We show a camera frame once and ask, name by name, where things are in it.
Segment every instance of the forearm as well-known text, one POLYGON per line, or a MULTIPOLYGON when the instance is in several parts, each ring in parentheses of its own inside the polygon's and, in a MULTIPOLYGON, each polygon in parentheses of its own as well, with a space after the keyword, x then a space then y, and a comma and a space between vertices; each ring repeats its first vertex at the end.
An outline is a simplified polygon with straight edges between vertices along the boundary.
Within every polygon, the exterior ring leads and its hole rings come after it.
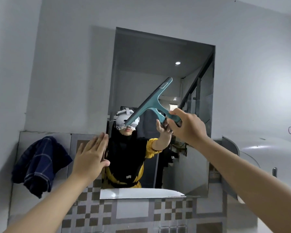
POLYGON ((85 180, 71 175, 20 221, 9 226, 5 233, 56 232, 62 219, 86 186, 85 180))
POLYGON ((211 139, 192 145, 273 232, 291 232, 291 188, 211 139))
POLYGON ((166 149, 170 143, 170 140, 171 140, 171 135, 169 135, 169 134, 162 135, 161 134, 159 136, 159 138, 152 143, 152 149, 153 150, 166 149))

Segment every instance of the person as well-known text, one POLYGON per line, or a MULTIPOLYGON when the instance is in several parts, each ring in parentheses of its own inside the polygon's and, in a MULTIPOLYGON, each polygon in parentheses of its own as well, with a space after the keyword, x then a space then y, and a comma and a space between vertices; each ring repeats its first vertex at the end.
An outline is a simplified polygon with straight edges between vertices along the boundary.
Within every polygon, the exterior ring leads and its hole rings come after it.
MULTIPOLYGON (((289 186, 211 140, 206 134, 205 124, 196 115, 178 108, 170 114, 178 115, 182 120, 179 128, 167 119, 175 136, 202 153, 270 230, 291 233, 289 186)), ((101 161, 107 143, 108 136, 102 133, 85 148, 81 145, 69 178, 22 219, 10 225, 5 233, 56 232, 84 188, 97 178, 103 167, 109 165, 108 161, 101 161)))
POLYGON ((159 138, 137 137, 139 117, 130 126, 124 124, 133 113, 133 110, 125 108, 116 114, 108 144, 110 166, 105 168, 103 189, 141 188, 139 180, 143 175, 145 159, 153 158, 170 143, 172 132, 170 128, 165 130, 159 120, 156 120, 159 138))

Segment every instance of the sticker on squeegee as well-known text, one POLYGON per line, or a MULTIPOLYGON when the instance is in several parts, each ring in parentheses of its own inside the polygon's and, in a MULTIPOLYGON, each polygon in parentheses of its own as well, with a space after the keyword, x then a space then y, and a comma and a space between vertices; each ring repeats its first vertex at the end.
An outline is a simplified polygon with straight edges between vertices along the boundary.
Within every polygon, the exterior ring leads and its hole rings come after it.
POLYGON ((167 85, 168 85, 168 83, 163 83, 159 88, 164 89, 164 87, 166 87, 167 85))

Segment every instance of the yellow shirt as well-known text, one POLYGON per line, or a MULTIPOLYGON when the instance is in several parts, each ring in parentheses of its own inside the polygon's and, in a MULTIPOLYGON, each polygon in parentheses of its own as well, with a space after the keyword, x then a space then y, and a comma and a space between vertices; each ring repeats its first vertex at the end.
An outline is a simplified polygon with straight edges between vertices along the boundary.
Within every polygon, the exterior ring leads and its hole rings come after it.
MULTIPOLYGON (((152 138, 152 139, 148 140, 147 145, 146 145, 145 158, 153 158, 154 155, 162 152, 161 150, 157 151, 157 150, 152 149, 152 144, 155 140, 157 140, 157 138, 152 138)), ((138 174, 138 176, 136 176, 136 178, 134 180, 134 182, 138 182, 138 183, 135 186, 133 186, 132 188, 141 188, 141 184, 140 184, 139 180, 141 179, 141 177, 143 175, 143 169, 144 169, 144 164, 141 166, 139 174, 138 174)), ((127 183, 120 182, 120 181, 116 180, 116 178, 110 172, 109 167, 105 168, 105 173, 103 173, 102 178, 104 179, 104 182, 102 184, 103 189, 114 188, 111 184, 108 183, 108 180, 110 180, 111 182, 116 183, 116 184, 122 184, 122 185, 127 184, 127 183)))

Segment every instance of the hand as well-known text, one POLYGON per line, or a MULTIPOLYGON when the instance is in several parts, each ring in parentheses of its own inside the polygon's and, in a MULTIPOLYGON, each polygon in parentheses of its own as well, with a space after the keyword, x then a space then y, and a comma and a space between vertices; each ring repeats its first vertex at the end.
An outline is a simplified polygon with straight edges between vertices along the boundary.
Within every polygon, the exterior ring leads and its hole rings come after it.
POLYGON ((196 141, 208 139, 206 126, 195 114, 189 114, 179 108, 169 112, 172 115, 178 115, 182 120, 182 126, 178 127, 172 119, 167 119, 169 126, 176 137, 182 141, 193 145, 196 141))
POLYGON ((72 174, 85 180, 88 184, 94 181, 101 173, 103 167, 109 166, 108 160, 102 156, 108 145, 108 135, 101 133, 95 136, 86 146, 82 143, 74 159, 72 174))
POLYGON ((172 131, 166 120, 164 121, 164 126, 167 128, 166 130, 161 126, 160 121, 158 119, 156 120, 156 130, 163 136, 167 135, 171 137, 172 131))

